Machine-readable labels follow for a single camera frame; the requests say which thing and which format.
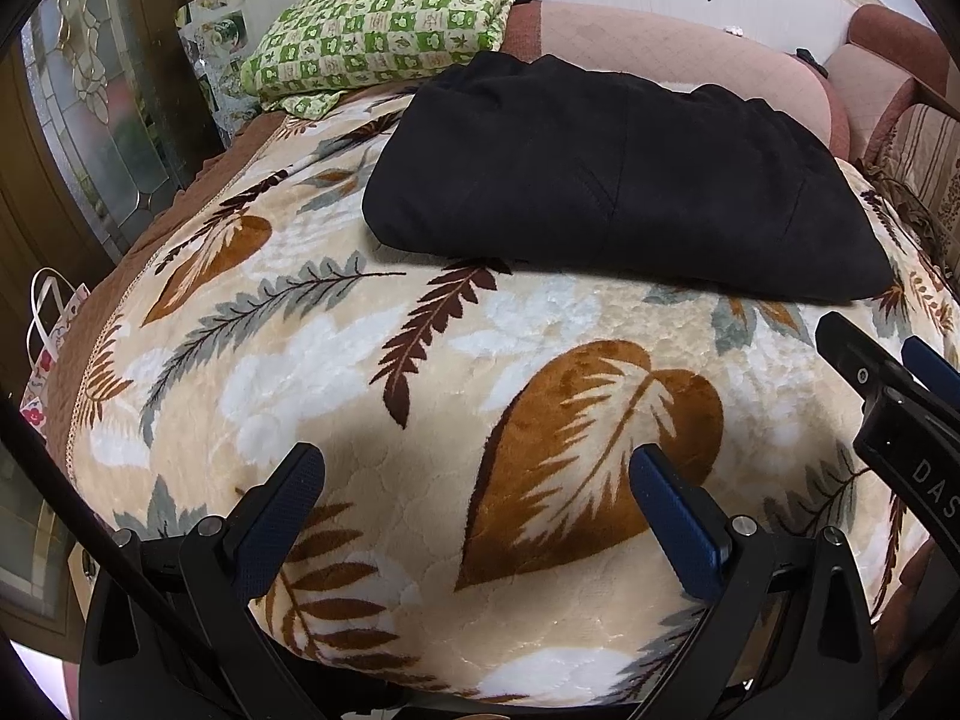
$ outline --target striped cushion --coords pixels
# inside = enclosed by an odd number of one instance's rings
[[[929,105],[911,105],[880,148],[873,177],[957,290],[960,122]]]

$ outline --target beige blanket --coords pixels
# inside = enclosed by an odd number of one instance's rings
[[[829,308],[389,250],[362,190],[407,101],[286,124],[152,257],[74,409],[90,505],[182,533],[312,442],[326,488],[256,618],[306,658],[486,701],[642,697],[695,624],[627,485],[645,442],[731,514],[843,527],[878,610],[925,534],[851,451],[860,400],[812,343]],[[841,167],[898,283],[839,310],[956,362],[956,305]]]

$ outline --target green checkered pillow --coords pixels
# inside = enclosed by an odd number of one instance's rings
[[[243,86],[267,110],[321,119],[349,90],[499,49],[511,1],[299,0],[243,64]]]

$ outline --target silver bolt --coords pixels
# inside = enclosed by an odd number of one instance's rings
[[[733,517],[733,530],[741,536],[752,536],[757,532],[757,524],[750,517]]]
[[[832,525],[824,528],[824,538],[829,541],[829,543],[832,543],[835,547],[843,545],[843,531],[834,528]]]
[[[223,519],[211,514],[210,517],[204,517],[197,525],[197,533],[201,536],[216,536],[220,532],[220,528],[223,527]]]

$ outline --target black fabric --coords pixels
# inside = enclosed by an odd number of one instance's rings
[[[893,283],[817,138],[763,100],[481,52],[416,93],[364,216],[399,250],[831,303]]]

